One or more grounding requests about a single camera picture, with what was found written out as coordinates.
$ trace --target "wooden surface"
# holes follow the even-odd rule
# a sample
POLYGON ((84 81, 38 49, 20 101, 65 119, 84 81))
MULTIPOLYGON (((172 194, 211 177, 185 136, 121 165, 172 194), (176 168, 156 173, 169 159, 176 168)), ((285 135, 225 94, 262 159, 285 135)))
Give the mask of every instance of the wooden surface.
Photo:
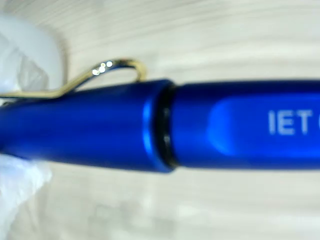
MULTIPOLYGON (((150 79, 179 84, 320 77, 317 0, 8 0, 3 6, 60 39, 69 79, 117 57, 138 58, 150 79)), ((91 85, 133 74, 109 76, 91 85)), ((160 175, 51 167, 52 182, 21 208, 10 240, 320 238, 318 171, 160 175)))

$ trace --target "gold pen clip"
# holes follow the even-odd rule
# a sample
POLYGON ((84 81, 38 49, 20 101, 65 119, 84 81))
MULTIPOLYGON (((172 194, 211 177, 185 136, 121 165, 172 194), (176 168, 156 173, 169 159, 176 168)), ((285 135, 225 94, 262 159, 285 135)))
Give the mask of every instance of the gold pen clip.
POLYGON ((52 91, 15 91, 8 93, 0 93, 0 98, 10 99, 56 99, 72 92, 77 87, 86 83, 93 78, 108 73, 115 69, 133 68, 136 70, 137 77, 135 82, 146 80, 146 67, 143 63, 134 59, 112 59, 101 62, 93 66, 89 71, 71 80, 61 88, 52 91))

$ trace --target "blue metal pen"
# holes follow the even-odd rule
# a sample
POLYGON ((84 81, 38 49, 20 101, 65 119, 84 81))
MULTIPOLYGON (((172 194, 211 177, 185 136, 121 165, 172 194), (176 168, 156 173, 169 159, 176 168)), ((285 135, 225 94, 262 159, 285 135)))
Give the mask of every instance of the blue metal pen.
POLYGON ((317 80, 135 82, 3 106, 0 147, 27 159, 153 172, 320 169, 319 103, 317 80))

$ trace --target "pen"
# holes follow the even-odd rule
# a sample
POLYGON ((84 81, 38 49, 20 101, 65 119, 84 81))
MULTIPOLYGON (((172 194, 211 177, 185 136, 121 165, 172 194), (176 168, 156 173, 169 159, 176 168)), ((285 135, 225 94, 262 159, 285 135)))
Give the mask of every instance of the pen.
POLYGON ((178 167, 320 169, 320 81, 176 85, 160 79, 73 91, 108 68, 121 67, 139 65, 103 62, 49 97, 0 95, 22 98, 0 108, 1 151, 164 173, 178 167))

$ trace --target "pen barrel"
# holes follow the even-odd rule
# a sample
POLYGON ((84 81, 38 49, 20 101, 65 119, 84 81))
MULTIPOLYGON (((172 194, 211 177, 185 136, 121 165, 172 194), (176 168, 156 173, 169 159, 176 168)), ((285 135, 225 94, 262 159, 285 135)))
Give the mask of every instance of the pen barrel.
POLYGON ((172 83, 147 81, 21 101, 0 108, 0 149, 27 159, 169 172, 155 118, 172 83))
POLYGON ((320 169, 320 81, 181 86, 170 140, 191 168, 320 169))

